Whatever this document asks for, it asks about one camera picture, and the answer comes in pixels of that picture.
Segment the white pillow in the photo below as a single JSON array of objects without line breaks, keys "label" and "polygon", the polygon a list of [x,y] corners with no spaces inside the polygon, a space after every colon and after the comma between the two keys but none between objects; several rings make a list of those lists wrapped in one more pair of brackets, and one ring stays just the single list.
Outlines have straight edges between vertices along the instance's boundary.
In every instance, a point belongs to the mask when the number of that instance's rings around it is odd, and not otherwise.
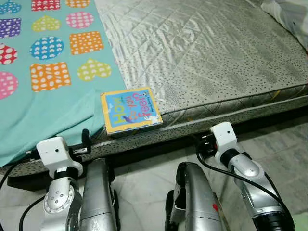
[{"label": "white pillow", "polygon": [[264,0],[261,8],[297,37],[308,51],[308,0]]}]

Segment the children's book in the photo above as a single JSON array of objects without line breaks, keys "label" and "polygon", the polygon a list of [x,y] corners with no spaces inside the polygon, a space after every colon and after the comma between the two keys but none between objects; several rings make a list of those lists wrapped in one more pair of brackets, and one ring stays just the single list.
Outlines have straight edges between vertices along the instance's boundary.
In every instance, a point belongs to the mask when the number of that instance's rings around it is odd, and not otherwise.
[{"label": "children's book", "polygon": [[149,87],[101,94],[107,134],[163,123]]}]

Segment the black cable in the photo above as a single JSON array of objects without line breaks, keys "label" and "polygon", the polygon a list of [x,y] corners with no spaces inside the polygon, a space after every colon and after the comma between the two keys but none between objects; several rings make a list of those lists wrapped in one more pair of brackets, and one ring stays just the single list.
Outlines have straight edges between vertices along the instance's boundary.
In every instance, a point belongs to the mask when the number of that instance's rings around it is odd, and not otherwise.
[{"label": "black cable", "polygon": [[[18,163],[13,164],[12,166],[10,166],[10,168],[5,172],[1,182],[0,182],[0,190],[5,182],[5,180],[7,179],[8,175],[10,174],[10,172],[13,170],[13,168],[15,168],[18,165]],[[4,231],[1,222],[0,222],[0,231]]]},{"label": "black cable", "polygon": [[24,213],[22,214],[20,220],[19,220],[19,231],[23,231],[23,224],[24,224],[24,219],[25,216],[27,215],[27,213],[29,212],[29,210],[35,206],[36,204],[38,204],[39,202],[41,202],[42,200],[44,200],[45,196],[37,199],[35,202],[33,202],[31,205],[28,206],[28,208],[26,208],[26,210],[24,211]]},{"label": "black cable", "polygon": [[275,191],[275,193],[277,194],[277,196],[279,197],[279,199],[281,199],[281,197],[280,197],[280,195],[279,195],[279,192],[278,192],[278,190],[277,190],[277,188],[276,188],[274,182],[271,180],[271,178],[269,177],[269,175],[268,175],[266,172],[264,172],[264,175],[265,175],[265,177],[269,180],[270,185],[271,185],[272,188],[274,189],[274,191]]},{"label": "black cable", "polygon": [[201,163],[203,166],[205,166],[205,167],[207,167],[207,168],[209,168],[209,169],[211,169],[211,170],[213,170],[213,171],[220,172],[220,173],[223,173],[223,174],[225,174],[225,175],[228,175],[228,176],[237,178],[237,179],[239,179],[239,180],[245,181],[246,183],[251,184],[251,185],[257,187],[258,189],[264,191],[265,193],[267,193],[268,195],[270,195],[271,197],[273,197],[273,198],[281,205],[281,207],[283,208],[283,210],[286,212],[287,216],[288,216],[288,217],[290,218],[290,220],[292,221],[293,228],[295,228],[294,221],[293,221],[293,218],[292,218],[292,216],[291,216],[291,213],[290,213],[290,211],[288,210],[287,206],[284,204],[284,202],[282,201],[281,198],[279,198],[278,196],[276,196],[275,194],[273,194],[271,191],[267,190],[266,188],[262,187],[261,185],[259,185],[259,184],[257,184],[257,183],[254,183],[254,182],[251,181],[251,180],[248,180],[248,179],[246,179],[246,178],[244,178],[244,177],[235,175],[235,174],[233,174],[233,173],[231,173],[231,172],[228,172],[228,171],[225,171],[225,170],[222,170],[222,169],[213,167],[213,166],[211,166],[211,165],[208,165],[208,164],[204,161],[204,159],[201,157],[201,155],[202,155],[202,154],[198,151],[198,147],[197,147],[197,158],[198,158],[198,160],[200,161],[200,163]]}]

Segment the teal bedsheet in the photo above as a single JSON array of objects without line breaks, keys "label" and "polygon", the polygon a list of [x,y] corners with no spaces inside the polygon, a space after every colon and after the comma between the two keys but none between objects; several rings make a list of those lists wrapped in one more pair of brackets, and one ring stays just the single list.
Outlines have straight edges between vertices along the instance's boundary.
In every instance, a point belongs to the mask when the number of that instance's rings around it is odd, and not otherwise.
[{"label": "teal bedsheet", "polygon": [[100,94],[126,88],[94,0],[77,1],[0,0],[0,166],[56,134],[81,143]]}]

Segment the quilted mattress cover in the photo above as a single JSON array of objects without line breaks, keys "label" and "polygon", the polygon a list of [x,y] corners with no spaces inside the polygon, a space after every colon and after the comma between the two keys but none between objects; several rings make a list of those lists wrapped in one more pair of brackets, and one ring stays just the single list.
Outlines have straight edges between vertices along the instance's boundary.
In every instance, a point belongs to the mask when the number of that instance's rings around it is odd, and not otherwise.
[{"label": "quilted mattress cover", "polygon": [[[150,86],[164,123],[114,137],[103,128],[83,160],[307,105],[307,54],[260,4],[96,0],[127,88]],[[11,176],[44,170],[36,160]]]}]

